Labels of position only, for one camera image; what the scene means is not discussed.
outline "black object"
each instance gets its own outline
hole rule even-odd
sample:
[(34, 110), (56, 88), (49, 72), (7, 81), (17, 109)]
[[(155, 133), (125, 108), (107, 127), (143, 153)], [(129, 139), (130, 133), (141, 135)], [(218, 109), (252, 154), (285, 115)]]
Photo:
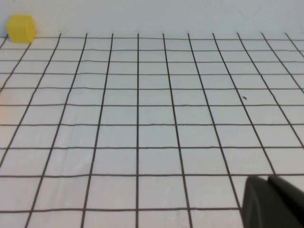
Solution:
[(304, 228), (304, 193), (279, 177), (248, 177), (244, 228)]

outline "grid square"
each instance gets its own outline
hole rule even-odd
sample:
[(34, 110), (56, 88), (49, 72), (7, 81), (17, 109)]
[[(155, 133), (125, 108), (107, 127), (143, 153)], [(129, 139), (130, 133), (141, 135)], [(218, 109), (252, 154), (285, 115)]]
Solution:
[(140, 105), (171, 105), (169, 90), (141, 90), (139, 91)]
[(10, 76), (10, 74), (0, 74), (0, 87), (3, 87), (6, 79)]
[(286, 74), (287, 71), (281, 63), (255, 63), (261, 74)]
[(206, 105), (206, 99), (202, 90), (173, 90), (175, 105)]
[(215, 124), (250, 124), (243, 107), (210, 107)]
[(43, 73), (48, 62), (25, 62), (21, 61), (16, 67), (14, 73)]
[(137, 62), (137, 51), (113, 51), (111, 61)]
[(73, 105), (101, 105), (103, 89), (72, 89), (67, 103)]
[(290, 75), (265, 75), (263, 78), (270, 89), (298, 88)]
[(136, 107), (103, 107), (101, 124), (136, 124)]
[(98, 147), (135, 147), (136, 127), (101, 126), (98, 135)]
[(35, 209), (82, 208), (87, 181), (88, 177), (44, 178)]
[(174, 75), (170, 77), (172, 89), (201, 89), (197, 75)]
[(90, 34), (87, 35), (87, 39), (90, 40), (90, 39), (93, 39), (93, 40), (111, 40), (112, 38), (112, 35), (113, 33), (111, 32), (106, 32), (106, 33), (100, 33), (99, 31), (95, 31), (95, 32), (92, 32)]
[(19, 124), (26, 107), (0, 106), (0, 124)]
[(53, 52), (53, 50), (27, 50), (22, 60), (49, 61), (52, 57)]
[(39, 88), (58, 87), (70, 88), (74, 79), (74, 75), (43, 75)]
[(296, 82), (300, 85), (301, 88), (304, 88), (304, 76), (303, 75), (293, 75)]
[(246, 50), (269, 50), (270, 47), (264, 40), (243, 40)]
[(0, 50), (0, 60), (18, 61), (24, 53), (24, 50)]
[(214, 40), (191, 40), (191, 45), (194, 51), (197, 50), (212, 50), (217, 51), (217, 45)]
[(296, 45), (296, 47), (299, 49), (299, 50), (304, 50), (304, 42), (303, 40), (294, 40), (293, 43)]
[(1, 175), (41, 175), (49, 150), (12, 150), (6, 154)]
[(303, 40), (303, 35), (302, 34), (288, 34), (288, 36), (290, 37), (290, 39), (295, 43), (295, 42), (299, 42), (298, 40), (300, 40), (300, 42), (302, 42)]
[(139, 208), (186, 207), (182, 177), (140, 177)]
[(190, 207), (231, 208), (236, 207), (236, 199), (228, 177), (187, 176)]
[(68, 95), (69, 89), (37, 89), (32, 105), (56, 105), (64, 104)]
[(85, 38), (61, 38), (57, 49), (83, 49)]
[(50, 62), (46, 70), (46, 73), (47, 74), (75, 74), (77, 66), (78, 66), (77, 62)]
[(80, 59), (81, 50), (56, 50), (52, 61), (76, 61)]
[(301, 90), (272, 90), (280, 105), (304, 105), (304, 94)]
[(287, 40), (286, 39), (286, 34), (284, 32), (267, 32), (266, 33), (266, 37), (271, 40)]
[(268, 90), (239, 89), (238, 92), (244, 105), (276, 105), (276, 101)]
[(260, 146), (252, 126), (217, 126), (216, 128), (222, 146)]
[(140, 211), (139, 227), (145, 228), (189, 228), (189, 216), (186, 210)]
[(54, 49), (58, 38), (36, 38), (29, 46), (30, 49)]
[(174, 124), (172, 107), (139, 107), (139, 124)]
[(303, 56), (296, 51), (277, 51), (276, 55), (282, 62), (285, 61), (303, 61)]
[(164, 51), (140, 51), (139, 52), (140, 62), (166, 62), (166, 56)]
[(254, 62), (279, 62), (272, 51), (249, 51), (248, 55)]
[(55, 147), (94, 147), (97, 126), (60, 126)]
[(272, 174), (262, 149), (224, 149), (231, 174)]
[(199, 62), (220, 62), (222, 63), (222, 58), (218, 51), (195, 51), (193, 52), (195, 56), (195, 61)]
[(23, 74), (12, 74), (9, 78), (6, 88), (10, 87), (23, 87), (33, 88), (36, 87), (41, 75), (23, 75)]
[[(240, 205), (243, 204), (244, 191), (245, 191), (245, 183), (248, 176), (236, 176), (232, 177), (233, 184), (237, 193), (237, 198)], [(267, 176), (259, 176), (260, 178), (267, 180)]]
[(285, 67), (291, 74), (303, 74), (303, 63), (284, 63)]
[(99, 106), (67, 105), (63, 115), (62, 124), (98, 124), (99, 115)]
[(51, 147), (56, 126), (21, 126), (12, 147)]
[(169, 147), (177, 146), (174, 126), (140, 126), (140, 147)]
[(260, 75), (232, 75), (237, 88), (266, 88)]
[(207, 107), (175, 107), (177, 124), (212, 124)]
[(135, 177), (92, 177), (87, 200), (88, 208), (135, 208)]
[(135, 212), (87, 211), (85, 213), (84, 227), (99, 228), (100, 224), (107, 228), (133, 228), (135, 227)]
[(250, 62), (245, 51), (223, 51), (221, 54), (225, 62)]
[(296, 50), (289, 40), (268, 40), (273, 50)]
[(226, 63), (226, 66), (232, 75), (257, 73), (257, 70), (252, 63)]
[(197, 63), (200, 75), (225, 75), (227, 70), (223, 63)]
[[(75, 65), (74, 70), (71, 70), (70, 73), (75, 73), (76, 67), (77, 67), (77, 65)], [(108, 63), (81, 62), (77, 73), (78, 74), (106, 74), (107, 69), (108, 69)]]
[(139, 75), (139, 88), (140, 89), (168, 89), (170, 88), (168, 76), (167, 75)]
[(139, 173), (181, 174), (179, 151), (177, 149), (140, 149)]
[(104, 105), (136, 105), (137, 91), (107, 90), (104, 98)]
[(111, 39), (86, 39), (85, 50), (88, 49), (99, 49), (99, 50), (110, 50)]
[(138, 33), (137, 32), (121, 32), (121, 33), (117, 33), (116, 35), (114, 35), (113, 39), (136, 39), (138, 37)]
[(190, 51), (166, 51), (169, 62), (194, 62), (192, 52)]
[(301, 141), (304, 142), (304, 126), (294, 126), (294, 129), (300, 137)]
[(194, 63), (169, 63), (168, 67), (172, 75), (196, 75), (198, 73)]
[(26, 49), (30, 47), (27, 43), (13, 43), (10, 39), (6, 39), (1, 49)]
[(3, 89), (0, 93), (0, 105), (27, 105), (34, 89)]
[(81, 211), (34, 212), (28, 228), (74, 228), (81, 224)]
[(234, 88), (229, 75), (201, 75), (205, 89), (229, 89)]
[(213, 126), (178, 126), (180, 146), (218, 146)]
[(58, 124), (63, 110), (60, 106), (30, 106), (21, 124)]
[(140, 63), (139, 74), (141, 75), (167, 75), (167, 65), (165, 63)]
[(136, 174), (136, 150), (96, 150), (93, 173)]
[(137, 89), (137, 75), (108, 75), (107, 89)]
[(182, 149), (185, 174), (227, 174), (220, 149)]
[(40, 178), (0, 178), (0, 210), (30, 210)]
[(172, 33), (172, 34), (168, 34), (166, 35), (166, 40), (169, 40), (169, 39), (183, 39), (183, 40), (188, 40), (188, 35), (187, 33), (180, 33), (180, 32), (177, 32), (177, 33)]
[(86, 75), (86, 74), (77, 75), (73, 84), (73, 88), (88, 87), (88, 88), (103, 89), (104, 86), (105, 86), (105, 75)]
[(139, 39), (140, 50), (159, 50), (163, 49), (163, 39)]
[(268, 157), (277, 173), (303, 173), (303, 149), (266, 149)]
[(81, 61), (109, 61), (110, 51), (84, 50)]
[(123, 39), (114, 38), (113, 39), (112, 50), (137, 50), (137, 38)]
[(243, 228), (238, 210), (192, 210), (194, 228)]
[(162, 37), (162, 33), (161, 32), (144, 32), (141, 36), (140, 36), (140, 40), (160, 40), (162, 41), (163, 44), (163, 37)]
[(90, 149), (53, 149), (47, 165), (46, 175), (68, 176), (89, 174), (92, 157), (93, 150)]
[(17, 127), (0, 126), (0, 147), (7, 147)]
[(210, 105), (241, 105), (236, 90), (207, 90)]
[(10, 74), (17, 64), (18, 61), (0, 61), (1, 72)]
[(28, 216), (28, 213), (1, 213), (1, 225), (3, 227), (24, 227)]
[(216, 42), (221, 51), (244, 50), (241, 42), (239, 42), (238, 40), (217, 40)]
[(292, 124), (304, 124), (304, 107), (302, 106), (282, 106), (282, 109)]
[(236, 32), (232, 33), (217, 33), (217, 40), (222, 40), (222, 39), (228, 39), (228, 40), (235, 40), (238, 39), (238, 34)]
[(246, 107), (253, 124), (287, 124), (278, 106)]
[(182, 39), (167, 39), (166, 49), (168, 50), (190, 50), (190, 44), (188, 40)]
[(264, 146), (301, 146), (290, 126), (256, 126)]

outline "yellow block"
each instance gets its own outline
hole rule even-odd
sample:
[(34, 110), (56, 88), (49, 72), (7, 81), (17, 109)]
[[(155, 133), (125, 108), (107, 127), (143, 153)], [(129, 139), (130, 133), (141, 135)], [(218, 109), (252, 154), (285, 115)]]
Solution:
[(10, 40), (16, 43), (31, 43), (35, 37), (34, 21), (30, 15), (12, 15), (6, 30)]

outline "grid paper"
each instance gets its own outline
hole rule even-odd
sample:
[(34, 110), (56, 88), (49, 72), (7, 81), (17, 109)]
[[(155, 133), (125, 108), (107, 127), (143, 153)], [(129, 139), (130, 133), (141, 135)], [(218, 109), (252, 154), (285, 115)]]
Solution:
[(242, 37), (0, 38), (0, 227), (241, 228), (247, 176), (304, 190), (304, 40)]

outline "white wall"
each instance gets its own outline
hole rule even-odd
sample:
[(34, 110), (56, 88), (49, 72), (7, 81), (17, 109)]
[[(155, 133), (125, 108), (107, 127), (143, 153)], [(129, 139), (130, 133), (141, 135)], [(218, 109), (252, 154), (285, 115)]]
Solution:
[(41, 36), (60, 32), (304, 33), (304, 0), (1, 0), (2, 36), (11, 14), (32, 15)]

